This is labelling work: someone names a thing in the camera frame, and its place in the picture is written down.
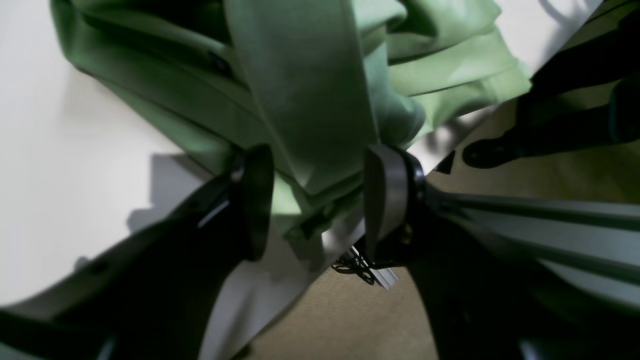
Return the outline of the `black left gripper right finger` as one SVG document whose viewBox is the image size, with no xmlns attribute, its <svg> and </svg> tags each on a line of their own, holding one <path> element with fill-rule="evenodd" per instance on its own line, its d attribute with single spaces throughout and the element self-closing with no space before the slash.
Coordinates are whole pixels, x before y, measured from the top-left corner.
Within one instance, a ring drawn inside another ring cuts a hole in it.
<svg viewBox="0 0 640 360">
<path fill-rule="evenodd" d="M 639 206 L 446 193 L 364 160 L 366 252 L 407 268 L 441 360 L 637 360 Z"/>
</svg>

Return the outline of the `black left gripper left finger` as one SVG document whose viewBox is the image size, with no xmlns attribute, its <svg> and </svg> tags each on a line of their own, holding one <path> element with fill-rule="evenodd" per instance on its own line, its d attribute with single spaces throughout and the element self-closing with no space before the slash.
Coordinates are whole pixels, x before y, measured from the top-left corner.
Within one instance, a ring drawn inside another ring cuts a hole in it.
<svg viewBox="0 0 640 360">
<path fill-rule="evenodd" d="M 233 160 L 165 219 L 57 284 L 1 308 L 1 344 L 42 360 L 196 360 L 222 285 L 266 251 L 267 145 Z"/>
</svg>

